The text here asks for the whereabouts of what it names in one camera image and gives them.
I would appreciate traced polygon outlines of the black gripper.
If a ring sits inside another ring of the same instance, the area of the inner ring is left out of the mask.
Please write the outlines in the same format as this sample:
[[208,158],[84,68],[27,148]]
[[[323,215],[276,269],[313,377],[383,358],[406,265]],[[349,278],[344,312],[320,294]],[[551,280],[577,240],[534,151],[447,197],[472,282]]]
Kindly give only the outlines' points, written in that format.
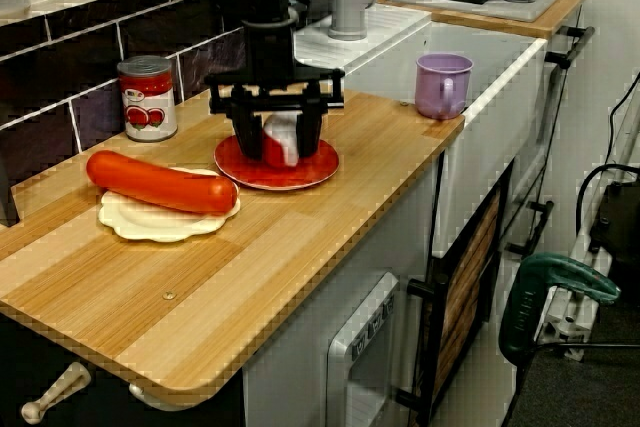
[[[262,159],[262,118],[254,112],[294,111],[318,107],[322,114],[344,106],[339,68],[305,65],[294,57],[292,20],[256,24],[245,21],[245,66],[235,71],[209,74],[212,114],[232,116],[242,154]],[[234,111],[245,108],[248,111]],[[318,150],[321,114],[298,114],[296,143],[300,157]]]

